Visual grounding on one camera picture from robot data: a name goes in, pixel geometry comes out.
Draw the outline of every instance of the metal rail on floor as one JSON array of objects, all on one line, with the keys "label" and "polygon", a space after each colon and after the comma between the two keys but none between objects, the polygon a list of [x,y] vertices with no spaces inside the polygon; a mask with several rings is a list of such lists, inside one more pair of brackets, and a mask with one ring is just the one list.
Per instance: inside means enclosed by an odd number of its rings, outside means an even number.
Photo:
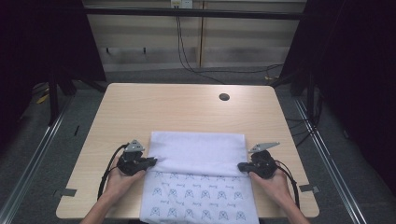
[{"label": "metal rail on floor", "polygon": [[296,100],[295,104],[300,112],[300,115],[305,119],[305,125],[309,132],[311,132],[312,140],[314,141],[318,153],[323,160],[323,163],[332,178],[332,182],[334,183],[335,187],[337,188],[338,193],[340,194],[341,199],[348,211],[350,217],[352,218],[354,223],[357,224],[365,224],[366,219],[357,203],[355,197],[353,196],[352,192],[349,190],[347,183],[345,182],[344,178],[341,176],[334,160],[332,159],[332,155],[330,154],[329,150],[327,149],[326,145],[323,142],[319,132],[316,128],[311,124],[308,120],[308,116],[306,115],[306,108],[302,100]]},{"label": "metal rail on floor", "polygon": [[33,181],[33,178],[35,177],[35,174],[41,162],[44,159],[44,156],[50,146],[50,143],[52,142],[53,137],[57,133],[62,123],[62,120],[64,119],[64,113],[66,112],[67,108],[70,106],[72,100],[73,100],[72,96],[67,97],[60,115],[52,123],[52,125],[49,126],[48,129],[46,130],[46,133],[41,139],[40,144],[35,150],[35,154],[33,155],[29,164],[25,168],[20,180],[18,181],[17,185],[14,187],[14,190],[12,190],[11,194],[8,196],[7,201],[5,202],[3,208],[0,211],[1,224],[11,223],[12,219],[15,217],[15,214],[17,213],[17,210],[20,207],[22,200]]}]

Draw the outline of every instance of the cloth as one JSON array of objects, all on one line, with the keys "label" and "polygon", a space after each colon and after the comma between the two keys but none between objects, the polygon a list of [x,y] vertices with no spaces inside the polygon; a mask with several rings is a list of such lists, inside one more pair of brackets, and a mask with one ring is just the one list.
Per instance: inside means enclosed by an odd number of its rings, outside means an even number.
[{"label": "cloth", "polygon": [[147,223],[259,223],[245,136],[236,133],[154,132],[140,219]]}]

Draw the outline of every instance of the white towel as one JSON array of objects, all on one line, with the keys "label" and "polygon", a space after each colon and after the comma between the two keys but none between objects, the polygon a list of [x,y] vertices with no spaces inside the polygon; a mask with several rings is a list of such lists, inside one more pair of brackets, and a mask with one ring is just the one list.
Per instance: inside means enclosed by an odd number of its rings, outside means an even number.
[{"label": "white towel", "polygon": [[147,223],[259,223],[245,136],[236,133],[154,132],[140,211]]}]

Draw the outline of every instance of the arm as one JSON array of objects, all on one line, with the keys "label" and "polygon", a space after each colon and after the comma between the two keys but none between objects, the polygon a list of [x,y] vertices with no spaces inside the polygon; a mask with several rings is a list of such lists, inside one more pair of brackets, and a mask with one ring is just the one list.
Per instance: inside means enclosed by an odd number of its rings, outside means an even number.
[{"label": "arm", "polygon": [[249,173],[250,177],[256,181],[265,191],[265,193],[285,212],[288,220],[292,224],[309,223],[308,219],[300,211],[294,200],[291,198],[286,175],[279,169],[271,179],[262,179],[253,172]]},{"label": "arm", "polygon": [[[116,166],[118,160],[119,158],[116,158],[113,161],[112,167]],[[142,178],[145,173],[145,171],[139,171],[135,175],[128,176],[123,174],[118,168],[111,170],[108,175],[105,192],[80,223],[102,223],[111,206],[128,191],[129,187],[131,187],[136,180]]]}]

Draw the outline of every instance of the light wood desk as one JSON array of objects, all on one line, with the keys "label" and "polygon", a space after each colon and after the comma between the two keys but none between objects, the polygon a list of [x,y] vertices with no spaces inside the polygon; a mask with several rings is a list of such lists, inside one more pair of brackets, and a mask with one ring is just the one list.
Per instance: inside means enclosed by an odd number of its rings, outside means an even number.
[{"label": "light wood desk", "polygon": [[[229,94],[230,100],[221,101],[221,93]],[[67,184],[68,189],[76,189],[77,193],[74,197],[62,197],[57,216],[85,217],[96,202],[101,177],[116,148],[137,139],[149,150],[153,131],[242,133],[247,148],[262,142],[280,142],[270,149],[272,156],[288,165],[299,186],[308,184],[271,87],[111,84]],[[142,187],[143,180],[135,183],[107,216],[138,218]],[[259,217],[284,216],[262,189],[256,185],[253,188]],[[300,192],[300,202],[307,217],[318,215],[312,191]]]}]

